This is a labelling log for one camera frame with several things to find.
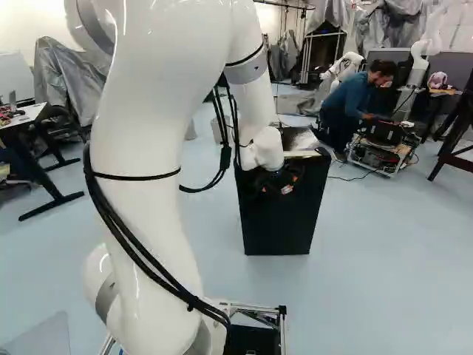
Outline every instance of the blue shirt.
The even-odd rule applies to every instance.
[[[370,102],[374,85],[368,83],[367,72],[357,72],[332,92],[322,103],[325,111],[344,110],[345,115],[361,120],[364,110]]]

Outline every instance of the table leg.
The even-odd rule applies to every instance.
[[[47,132],[47,129],[43,126],[40,120],[35,122],[35,129],[36,129],[36,132],[39,134],[39,136],[43,139],[43,141],[46,142],[48,149],[51,151],[51,153],[54,154],[54,156],[58,160],[57,164],[44,168],[45,172],[50,172],[54,169],[61,168],[63,166],[68,166],[70,164],[74,164],[81,161],[80,158],[74,158],[74,159],[69,159],[69,160],[64,159],[64,157],[61,154],[61,150],[59,149],[58,144],[55,142],[54,139],[52,139],[52,137]]]
[[[434,108],[434,110],[433,110],[433,112],[432,112],[432,114],[429,118],[429,122],[427,123],[426,130],[422,134],[421,143],[426,143],[427,138],[430,135],[430,131],[432,130],[432,127],[434,126],[434,123],[435,123],[435,118],[437,117],[438,113],[440,112],[440,109],[442,108],[443,96],[437,98],[435,101],[436,101],[437,105],[435,106],[435,108]]]
[[[460,112],[460,109],[465,104],[466,104],[466,96],[462,95],[460,100],[458,101],[457,106],[453,109],[452,112],[450,112],[450,114],[447,116],[445,121],[443,121],[441,126],[432,135],[432,137],[434,138],[434,141],[438,141],[440,137],[442,137],[442,135],[445,134],[447,129],[454,123],[455,119],[458,116],[458,113]]]
[[[60,206],[66,202],[70,202],[84,196],[84,192],[76,192],[66,196],[61,194],[56,185],[51,181],[50,177],[46,174],[46,172],[44,172],[38,162],[36,162],[35,158],[30,154],[28,148],[25,147],[19,140],[16,132],[11,132],[8,135],[2,135],[1,139],[9,149],[13,149],[15,151],[18,157],[24,162],[26,169],[30,171],[30,174],[35,179],[35,181],[41,184],[54,199],[53,201],[46,203],[37,209],[33,209],[32,211],[21,215],[18,220],[26,220],[56,206]]]
[[[453,123],[452,130],[450,131],[449,135],[446,137],[445,142],[443,142],[442,147],[440,148],[439,151],[439,158],[438,162],[435,165],[435,168],[432,170],[432,173],[429,175],[427,180],[433,181],[439,171],[442,169],[443,165],[449,164],[452,166],[459,167],[460,169],[463,170],[468,170],[468,164],[462,164],[461,161],[462,159],[456,158],[455,155],[460,154],[461,152],[465,152],[468,149],[461,149],[457,153],[452,154],[453,150],[457,146],[459,140],[462,138],[462,136],[465,134],[466,130],[470,126],[470,122],[468,121],[468,116],[465,117],[465,115],[468,115],[468,113],[463,113],[463,115],[459,115],[457,120]]]

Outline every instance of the jeans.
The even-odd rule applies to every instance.
[[[328,128],[326,143],[337,153],[342,154],[360,126],[358,120],[346,116],[343,111],[323,109],[320,111],[320,118],[323,126]]]

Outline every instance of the wire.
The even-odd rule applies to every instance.
[[[416,162],[415,162],[415,163],[411,163],[411,162],[409,161],[409,162],[407,163],[407,166],[415,165],[415,164],[417,164],[417,163],[419,162],[419,160],[420,160],[420,159],[419,159],[419,156],[418,156],[416,153],[414,153],[414,156],[417,158]]]
[[[411,98],[412,95],[414,95],[414,92],[415,92],[416,89],[417,89],[416,87],[415,87],[414,89],[412,89],[412,91],[411,91],[411,93],[409,94],[409,96],[407,96],[407,99],[404,100],[404,102],[403,102],[402,104],[400,104],[397,109],[394,110],[394,112],[391,114],[391,116],[390,116],[389,118],[393,118],[393,117],[394,117],[394,115],[401,109],[401,107],[404,106],[404,104]]]
[[[363,180],[365,179],[366,176],[368,176],[369,174],[372,174],[373,172],[379,172],[380,170],[382,170],[382,168],[380,169],[376,169],[376,170],[371,170],[369,172],[367,172],[365,175],[363,176],[360,176],[360,177],[353,177],[351,179],[345,179],[344,177],[339,177],[339,176],[328,176],[327,179],[336,179],[336,180],[342,180],[342,181],[354,181],[354,180]]]
[[[198,192],[204,192],[215,187],[225,175],[231,161],[231,147],[228,142],[228,130],[226,129],[227,123],[225,122],[225,115],[223,112],[222,102],[220,100],[220,94],[217,85],[212,90],[212,104],[214,105],[215,114],[217,115],[217,123],[219,126],[220,136],[222,137],[222,151],[220,153],[220,168],[215,174],[214,178],[204,187],[194,189],[187,186],[179,185],[179,190],[188,194],[196,194]]]
[[[218,308],[215,308],[214,306],[209,305],[208,303],[194,296],[183,285],[181,285],[166,270],[166,268],[156,258],[154,258],[148,249],[146,249],[146,247],[141,244],[141,242],[121,220],[118,213],[113,209],[109,201],[106,199],[97,182],[96,177],[93,175],[90,164],[89,145],[86,145],[84,150],[84,172],[86,175],[86,184],[90,197],[99,215],[115,239],[118,241],[122,249],[141,269],[141,271],[159,286],[167,290],[170,294],[187,303],[188,311],[196,309],[200,313],[221,323],[228,330],[231,325],[228,315]],[[143,259],[151,264],[151,266],[153,266],[158,271],[158,273],[153,271]]]

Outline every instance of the black box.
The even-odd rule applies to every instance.
[[[286,195],[257,191],[254,182],[262,169],[246,172],[234,164],[246,255],[310,252],[331,157],[321,149],[320,156],[287,161],[303,173]]]

